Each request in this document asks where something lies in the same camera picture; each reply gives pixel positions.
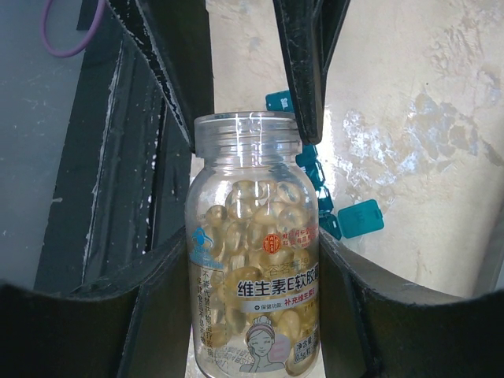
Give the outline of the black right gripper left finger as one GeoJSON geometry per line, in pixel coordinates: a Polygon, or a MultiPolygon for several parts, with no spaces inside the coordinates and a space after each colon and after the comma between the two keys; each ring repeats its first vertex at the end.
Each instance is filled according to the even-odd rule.
{"type": "Polygon", "coordinates": [[[1,285],[4,377],[182,377],[191,329],[184,230],[70,295],[1,285]]]}

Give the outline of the clear pill bottle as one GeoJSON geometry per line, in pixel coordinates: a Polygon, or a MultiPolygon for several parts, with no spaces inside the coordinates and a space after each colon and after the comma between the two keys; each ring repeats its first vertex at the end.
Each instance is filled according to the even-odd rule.
{"type": "Polygon", "coordinates": [[[295,117],[195,121],[185,204],[195,360],[208,377],[305,377],[317,362],[319,209],[295,117]]]}

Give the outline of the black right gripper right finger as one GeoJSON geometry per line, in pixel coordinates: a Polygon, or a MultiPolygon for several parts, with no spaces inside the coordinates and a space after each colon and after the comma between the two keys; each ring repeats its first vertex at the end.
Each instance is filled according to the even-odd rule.
{"type": "Polygon", "coordinates": [[[503,292],[463,299],[410,282],[320,231],[328,377],[501,377],[503,292]]]}

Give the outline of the black table front rail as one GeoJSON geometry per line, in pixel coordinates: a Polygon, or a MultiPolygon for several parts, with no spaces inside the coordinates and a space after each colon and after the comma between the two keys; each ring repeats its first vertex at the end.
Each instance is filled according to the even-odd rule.
{"type": "Polygon", "coordinates": [[[106,10],[88,45],[34,288],[69,293],[155,242],[168,106],[140,49],[106,10]]]}

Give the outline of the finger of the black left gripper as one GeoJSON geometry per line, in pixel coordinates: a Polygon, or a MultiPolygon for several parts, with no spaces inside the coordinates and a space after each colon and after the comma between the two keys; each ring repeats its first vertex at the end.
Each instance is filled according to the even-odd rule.
{"type": "Polygon", "coordinates": [[[145,57],[176,125],[194,152],[194,121],[214,112],[206,3],[146,0],[108,4],[145,57]]]}
{"type": "Polygon", "coordinates": [[[274,0],[276,23],[301,140],[322,140],[328,70],[350,0],[274,0]]]}

